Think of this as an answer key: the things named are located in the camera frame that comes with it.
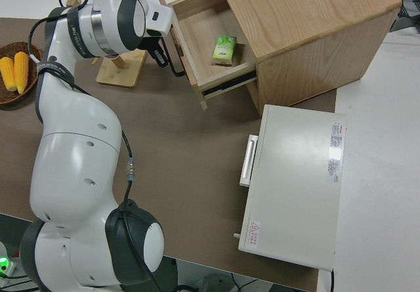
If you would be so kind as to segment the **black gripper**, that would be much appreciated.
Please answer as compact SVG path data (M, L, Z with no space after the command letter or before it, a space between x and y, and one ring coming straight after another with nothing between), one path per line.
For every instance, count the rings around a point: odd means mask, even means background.
M169 61L159 44L162 33L154 30L147 30L147 33L148 35L143 37L143 49L151 53L152 58L159 67L166 67Z

